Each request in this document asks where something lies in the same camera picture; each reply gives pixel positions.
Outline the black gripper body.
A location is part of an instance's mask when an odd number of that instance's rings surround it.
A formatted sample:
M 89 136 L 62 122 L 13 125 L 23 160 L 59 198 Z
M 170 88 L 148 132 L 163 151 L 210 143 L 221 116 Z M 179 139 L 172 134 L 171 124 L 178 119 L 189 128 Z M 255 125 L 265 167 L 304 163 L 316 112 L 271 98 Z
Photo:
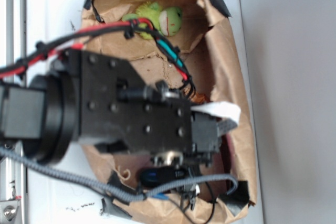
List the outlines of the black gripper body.
M 81 50 L 75 55 L 80 144 L 150 154 L 159 165 L 212 163 L 219 151 L 214 117 L 147 85 L 127 60 Z

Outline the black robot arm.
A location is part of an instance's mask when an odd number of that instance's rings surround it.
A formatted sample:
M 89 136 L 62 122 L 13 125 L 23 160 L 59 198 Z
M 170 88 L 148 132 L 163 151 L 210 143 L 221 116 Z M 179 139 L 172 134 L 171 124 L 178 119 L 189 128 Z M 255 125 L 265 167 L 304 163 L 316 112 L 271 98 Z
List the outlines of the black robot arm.
M 61 160 L 72 142 L 163 165 L 209 164 L 217 125 L 165 83 L 148 85 L 128 61 L 89 51 L 66 50 L 27 88 L 1 84 L 1 142 L 23 141 L 42 164 Z

